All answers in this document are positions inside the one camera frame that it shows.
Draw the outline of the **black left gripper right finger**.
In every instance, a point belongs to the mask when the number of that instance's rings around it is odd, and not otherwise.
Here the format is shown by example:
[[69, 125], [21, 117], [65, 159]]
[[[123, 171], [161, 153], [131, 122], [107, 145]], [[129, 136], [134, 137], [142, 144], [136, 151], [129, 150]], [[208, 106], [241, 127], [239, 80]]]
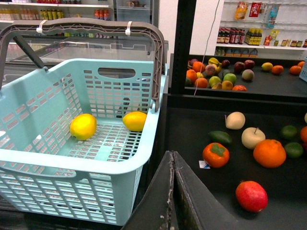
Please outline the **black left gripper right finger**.
[[176, 151], [174, 200], [180, 230], [241, 230], [242, 225], [214, 197]]

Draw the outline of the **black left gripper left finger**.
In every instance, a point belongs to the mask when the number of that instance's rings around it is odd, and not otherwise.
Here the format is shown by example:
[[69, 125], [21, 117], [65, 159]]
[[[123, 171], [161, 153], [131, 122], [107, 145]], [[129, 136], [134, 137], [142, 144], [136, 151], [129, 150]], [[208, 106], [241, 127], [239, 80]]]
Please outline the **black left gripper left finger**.
[[174, 202], [174, 158], [166, 151], [141, 202], [123, 230], [177, 230]]

